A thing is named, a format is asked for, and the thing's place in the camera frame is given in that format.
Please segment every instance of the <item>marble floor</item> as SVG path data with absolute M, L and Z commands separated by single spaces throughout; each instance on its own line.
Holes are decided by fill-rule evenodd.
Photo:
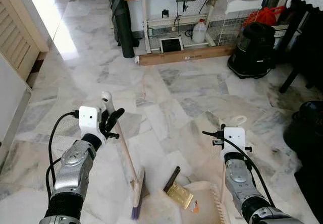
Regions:
M 81 105 L 100 106 L 110 91 L 123 107 L 121 127 L 136 169 L 146 168 L 150 196 L 138 223 L 179 223 L 178 211 L 161 193 L 175 166 L 178 183 L 210 181 L 221 186 L 220 149 L 201 131 L 219 122 L 241 126 L 249 156 L 263 174 L 276 206 L 304 223 L 318 223 L 293 173 L 300 167 L 282 133 L 291 114 L 307 100 L 322 99 L 298 77 L 285 94 L 278 88 L 291 68 L 279 65 L 262 79 L 237 78 L 227 57 L 140 67 L 125 59 L 109 28 L 109 0 L 70 0 L 33 87 L 33 93 L 0 174 L 0 223 L 37 223 L 47 207 L 47 144 L 59 116 Z M 55 158 L 80 137 L 76 119 L 66 118 L 53 140 Z M 124 224 L 130 220 L 130 175 L 117 141 L 97 153 L 81 222 Z M 245 223 L 226 192 L 231 223 Z

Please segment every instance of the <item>wire mesh cage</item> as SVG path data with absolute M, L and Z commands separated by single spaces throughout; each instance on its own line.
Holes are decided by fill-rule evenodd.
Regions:
M 254 22 L 259 10 L 228 13 L 222 20 L 210 23 L 208 33 L 216 46 L 235 45 L 246 23 Z

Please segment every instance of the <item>dustpan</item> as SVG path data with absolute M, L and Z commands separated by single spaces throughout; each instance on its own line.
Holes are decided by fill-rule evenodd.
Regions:
M 216 184 L 199 181 L 184 186 L 197 201 L 198 213 L 181 209 L 182 224 L 229 224 L 227 210 L 220 202 L 220 193 Z

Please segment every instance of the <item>white wall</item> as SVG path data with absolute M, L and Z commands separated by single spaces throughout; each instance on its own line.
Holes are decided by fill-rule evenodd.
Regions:
M 4 140 L 26 90 L 25 83 L 0 54 L 0 141 Z
M 176 17 L 176 0 L 146 0 L 147 1 L 147 18 L 148 19 L 161 19 L 162 10 L 169 10 L 170 17 Z M 179 15 L 188 16 L 198 14 L 201 6 L 205 0 L 196 0 L 188 2 L 188 9 L 183 13 L 183 3 L 178 3 Z M 141 0 L 128 1 L 130 16 L 131 16 L 131 29 L 132 31 L 141 31 L 142 27 L 142 5 Z M 207 14 L 208 7 L 204 6 L 201 14 Z
M 41 20 L 39 13 L 37 12 L 37 9 L 36 9 L 35 5 L 33 4 L 32 0 L 22 0 L 22 2 L 24 3 L 26 9 L 28 10 L 28 12 L 29 12 L 32 20 L 34 21 L 37 29 L 39 30 L 40 34 L 45 39 L 48 46 L 50 46 L 50 42 L 51 42 L 50 35 L 49 35 L 43 21 Z

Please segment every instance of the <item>black vacuum cleaner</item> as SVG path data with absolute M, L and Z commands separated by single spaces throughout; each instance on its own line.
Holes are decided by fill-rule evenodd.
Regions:
M 275 67 L 271 57 L 275 30 L 266 24 L 253 22 L 245 27 L 237 49 L 228 60 L 228 67 L 240 79 L 261 78 Z

